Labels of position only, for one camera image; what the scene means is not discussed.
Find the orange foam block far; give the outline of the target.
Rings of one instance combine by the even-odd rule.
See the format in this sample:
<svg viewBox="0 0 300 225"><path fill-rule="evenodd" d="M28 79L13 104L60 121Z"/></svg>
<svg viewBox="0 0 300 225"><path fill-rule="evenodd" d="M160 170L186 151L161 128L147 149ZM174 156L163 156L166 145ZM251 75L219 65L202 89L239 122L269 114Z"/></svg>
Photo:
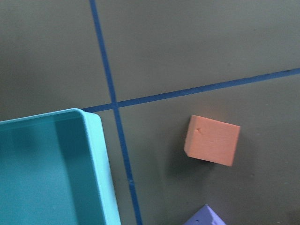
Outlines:
<svg viewBox="0 0 300 225"><path fill-rule="evenodd" d="M184 151L191 158L232 166L239 134L240 126L192 115Z"/></svg>

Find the teal plastic bin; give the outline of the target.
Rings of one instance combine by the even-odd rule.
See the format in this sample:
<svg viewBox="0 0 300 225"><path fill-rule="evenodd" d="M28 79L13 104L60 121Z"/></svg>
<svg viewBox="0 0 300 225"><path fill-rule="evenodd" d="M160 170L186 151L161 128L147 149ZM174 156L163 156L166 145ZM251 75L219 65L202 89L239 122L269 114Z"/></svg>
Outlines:
<svg viewBox="0 0 300 225"><path fill-rule="evenodd" d="M3 225L119 225L101 118L72 108L0 123Z"/></svg>

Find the purple foam block far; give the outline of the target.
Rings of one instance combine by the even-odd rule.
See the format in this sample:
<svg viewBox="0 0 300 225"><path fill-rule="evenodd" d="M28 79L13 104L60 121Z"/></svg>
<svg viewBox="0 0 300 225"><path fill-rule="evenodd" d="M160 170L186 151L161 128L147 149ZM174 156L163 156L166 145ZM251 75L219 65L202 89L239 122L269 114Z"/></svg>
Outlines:
<svg viewBox="0 0 300 225"><path fill-rule="evenodd" d="M183 225L226 225L226 223L206 204Z"/></svg>

